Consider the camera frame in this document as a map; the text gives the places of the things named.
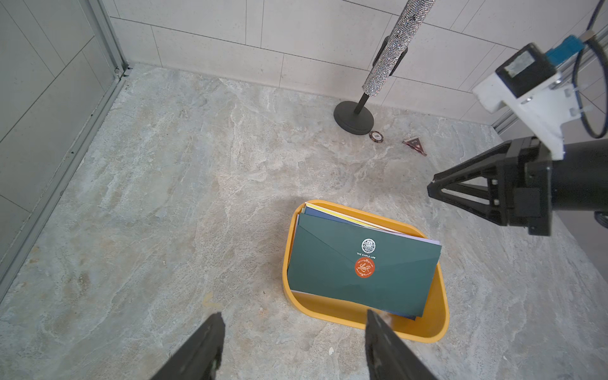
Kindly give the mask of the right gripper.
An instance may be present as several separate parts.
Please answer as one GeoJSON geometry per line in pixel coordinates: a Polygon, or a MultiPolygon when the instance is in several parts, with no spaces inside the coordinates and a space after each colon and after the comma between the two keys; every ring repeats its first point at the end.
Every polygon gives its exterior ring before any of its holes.
{"type": "Polygon", "coordinates": [[[553,162],[536,137],[503,142],[457,166],[436,174],[429,197],[458,207],[498,226],[522,226],[528,234],[551,235],[550,180],[553,162]],[[503,178],[500,168],[503,166],[503,178]],[[499,198],[501,207],[445,193],[451,190],[484,200],[499,198]]]}

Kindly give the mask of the purple envelope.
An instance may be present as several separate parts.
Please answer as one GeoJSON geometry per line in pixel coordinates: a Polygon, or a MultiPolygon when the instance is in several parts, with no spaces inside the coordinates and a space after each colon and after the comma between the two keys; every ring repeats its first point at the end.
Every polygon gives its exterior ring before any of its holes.
{"type": "Polygon", "coordinates": [[[381,229],[381,230],[378,230],[378,231],[381,231],[381,232],[387,233],[387,234],[392,234],[392,235],[395,235],[395,236],[399,236],[399,237],[402,237],[402,238],[407,238],[407,239],[410,239],[410,240],[416,240],[416,241],[419,241],[419,242],[425,242],[427,244],[441,246],[441,243],[439,241],[427,239],[427,238],[424,238],[424,237],[416,237],[416,236],[413,236],[413,235],[404,234],[404,233],[401,233],[401,232],[398,232],[398,231],[392,231],[392,230],[382,230],[381,229]]]}

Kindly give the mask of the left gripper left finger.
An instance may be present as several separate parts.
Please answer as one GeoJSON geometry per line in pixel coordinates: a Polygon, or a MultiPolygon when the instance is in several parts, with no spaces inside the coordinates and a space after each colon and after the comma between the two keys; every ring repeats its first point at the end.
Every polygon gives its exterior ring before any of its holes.
{"type": "Polygon", "coordinates": [[[216,379],[222,363],[225,332],[221,313],[212,314],[150,379],[216,379]]]}

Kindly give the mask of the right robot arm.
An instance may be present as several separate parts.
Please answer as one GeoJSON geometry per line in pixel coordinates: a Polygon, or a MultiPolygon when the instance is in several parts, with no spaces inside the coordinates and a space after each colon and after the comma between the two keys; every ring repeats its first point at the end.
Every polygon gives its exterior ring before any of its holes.
{"type": "Polygon", "coordinates": [[[436,174],[435,200],[499,226],[523,226],[549,236],[555,211],[593,212],[607,225],[607,142],[568,144],[554,161],[538,138],[514,139],[436,174]]]}

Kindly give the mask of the yellow storage tray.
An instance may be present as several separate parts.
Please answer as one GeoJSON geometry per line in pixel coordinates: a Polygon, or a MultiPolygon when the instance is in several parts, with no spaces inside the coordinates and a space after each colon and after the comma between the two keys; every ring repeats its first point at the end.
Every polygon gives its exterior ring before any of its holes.
{"type": "MultiPolygon", "coordinates": [[[[309,317],[353,327],[355,329],[364,329],[367,319],[366,306],[311,294],[297,294],[292,291],[289,286],[288,265],[291,259],[297,218],[304,207],[308,205],[325,208],[332,212],[347,215],[352,219],[360,219],[365,223],[375,224],[413,237],[424,238],[425,235],[414,226],[406,223],[401,223],[390,218],[374,215],[352,207],[334,204],[321,199],[312,199],[305,204],[301,204],[294,211],[294,214],[291,217],[288,242],[285,248],[282,267],[283,293],[285,294],[286,299],[288,299],[297,310],[309,317]]],[[[439,264],[435,269],[423,316],[416,320],[394,316],[393,321],[394,332],[402,339],[430,344],[443,338],[448,330],[450,315],[443,273],[439,264]]]]}

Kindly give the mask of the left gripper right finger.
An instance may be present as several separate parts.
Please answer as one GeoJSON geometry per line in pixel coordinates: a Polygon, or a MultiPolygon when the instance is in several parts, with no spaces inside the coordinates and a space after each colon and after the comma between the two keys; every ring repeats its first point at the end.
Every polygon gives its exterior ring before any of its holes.
{"type": "Polygon", "coordinates": [[[367,311],[365,353],[370,379],[437,380],[374,310],[367,311]]]}

